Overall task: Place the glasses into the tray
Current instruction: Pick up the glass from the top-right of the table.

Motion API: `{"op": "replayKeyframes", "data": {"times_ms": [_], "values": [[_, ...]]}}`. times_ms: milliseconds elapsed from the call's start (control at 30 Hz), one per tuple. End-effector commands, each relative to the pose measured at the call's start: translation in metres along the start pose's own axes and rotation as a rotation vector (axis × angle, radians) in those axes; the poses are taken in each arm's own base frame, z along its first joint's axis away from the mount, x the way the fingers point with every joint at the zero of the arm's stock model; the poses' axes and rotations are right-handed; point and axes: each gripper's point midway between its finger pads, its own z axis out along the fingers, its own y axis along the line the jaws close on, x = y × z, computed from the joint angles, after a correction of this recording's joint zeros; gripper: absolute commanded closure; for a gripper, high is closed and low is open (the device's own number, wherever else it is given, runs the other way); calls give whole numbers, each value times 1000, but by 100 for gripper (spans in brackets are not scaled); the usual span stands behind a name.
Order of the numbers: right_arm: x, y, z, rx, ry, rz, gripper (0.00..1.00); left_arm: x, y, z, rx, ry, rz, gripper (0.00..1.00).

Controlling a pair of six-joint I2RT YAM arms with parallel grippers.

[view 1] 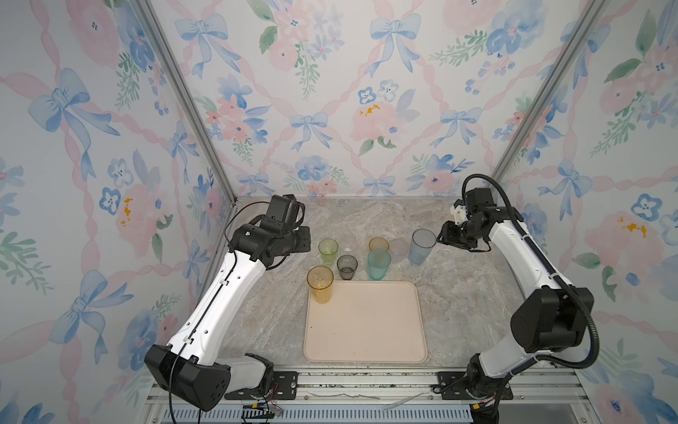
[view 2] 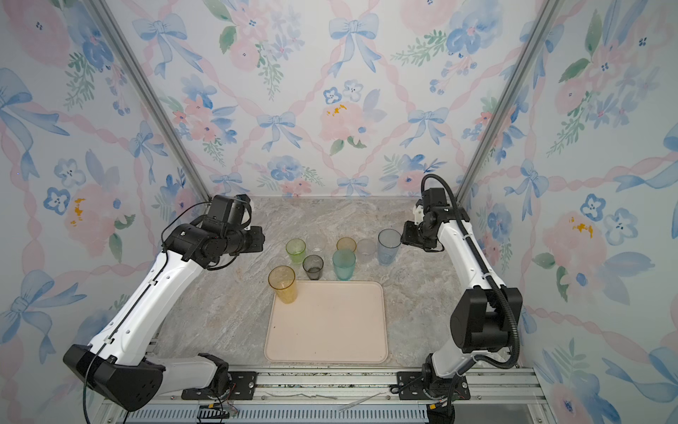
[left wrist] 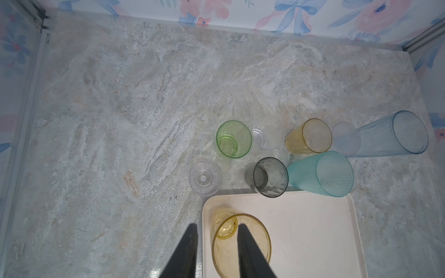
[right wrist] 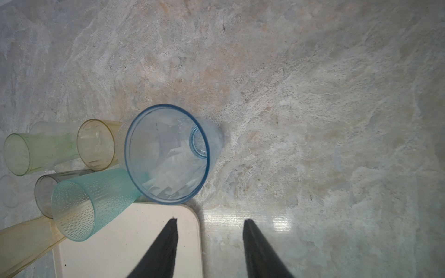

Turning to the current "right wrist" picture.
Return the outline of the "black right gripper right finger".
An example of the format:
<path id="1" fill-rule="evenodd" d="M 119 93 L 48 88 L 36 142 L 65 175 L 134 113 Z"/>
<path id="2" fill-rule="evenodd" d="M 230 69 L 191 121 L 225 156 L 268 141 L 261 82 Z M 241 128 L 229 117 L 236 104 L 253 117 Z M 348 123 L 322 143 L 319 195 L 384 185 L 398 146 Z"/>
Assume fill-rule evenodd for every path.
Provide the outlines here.
<path id="1" fill-rule="evenodd" d="M 244 221 L 243 244 L 249 278 L 293 278 L 256 223 L 251 219 Z"/>

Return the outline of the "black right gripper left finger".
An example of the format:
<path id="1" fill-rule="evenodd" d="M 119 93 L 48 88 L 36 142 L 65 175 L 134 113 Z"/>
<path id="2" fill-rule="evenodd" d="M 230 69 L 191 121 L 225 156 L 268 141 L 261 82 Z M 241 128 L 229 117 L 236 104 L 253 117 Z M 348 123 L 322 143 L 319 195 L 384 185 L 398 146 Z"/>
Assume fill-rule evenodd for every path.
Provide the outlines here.
<path id="1" fill-rule="evenodd" d="M 172 278 L 178 244 L 177 219 L 171 218 L 129 278 Z"/>

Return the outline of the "teal textured plastic glass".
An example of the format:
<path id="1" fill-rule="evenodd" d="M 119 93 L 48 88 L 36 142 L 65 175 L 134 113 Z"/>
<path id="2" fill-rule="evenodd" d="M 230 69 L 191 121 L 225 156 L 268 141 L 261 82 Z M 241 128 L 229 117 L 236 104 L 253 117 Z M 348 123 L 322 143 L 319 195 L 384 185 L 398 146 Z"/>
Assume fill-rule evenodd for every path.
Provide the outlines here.
<path id="1" fill-rule="evenodd" d="M 125 169 L 98 171 L 58 183 L 52 193 L 59 231 L 83 242 L 104 228 L 141 196 Z"/>

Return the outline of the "tall blue plastic glass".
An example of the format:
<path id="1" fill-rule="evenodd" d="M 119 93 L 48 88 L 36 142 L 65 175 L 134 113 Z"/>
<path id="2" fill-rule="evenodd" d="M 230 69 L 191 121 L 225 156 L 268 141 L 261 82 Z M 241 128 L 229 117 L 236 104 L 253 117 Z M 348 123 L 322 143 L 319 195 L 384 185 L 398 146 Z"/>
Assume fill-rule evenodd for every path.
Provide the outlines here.
<path id="1" fill-rule="evenodd" d="M 214 122 L 171 104 L 145 109 L 124 128 L 121 165 L 142 195 L 162 205 L 192 199 L 224 146 Z"/>

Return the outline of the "tall yellow plastic glass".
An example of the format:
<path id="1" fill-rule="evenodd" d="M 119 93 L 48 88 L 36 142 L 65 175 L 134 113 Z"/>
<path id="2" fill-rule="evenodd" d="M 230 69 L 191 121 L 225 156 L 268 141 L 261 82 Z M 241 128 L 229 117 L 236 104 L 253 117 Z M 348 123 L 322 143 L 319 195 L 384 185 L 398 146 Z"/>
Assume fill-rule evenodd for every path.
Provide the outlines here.
<path id="1" fill-rule="evenodd" d="M 1 230 L 1 277 L 14 277 L 65 239 L 45 216 Z"/>

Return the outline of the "small green glass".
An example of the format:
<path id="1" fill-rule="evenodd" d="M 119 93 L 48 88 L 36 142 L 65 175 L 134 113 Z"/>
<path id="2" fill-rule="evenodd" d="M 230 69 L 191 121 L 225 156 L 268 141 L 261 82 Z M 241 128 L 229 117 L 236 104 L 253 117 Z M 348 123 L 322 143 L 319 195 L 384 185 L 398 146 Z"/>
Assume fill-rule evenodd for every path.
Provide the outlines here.
<path id="1" fill-rule="evenodd" d="M 79 157 L 76 140 L 71 134 L 51 136 L 10 134 L 3 145 L 3 157 L 8 169 L 16 176 L 25 176 Z"/>

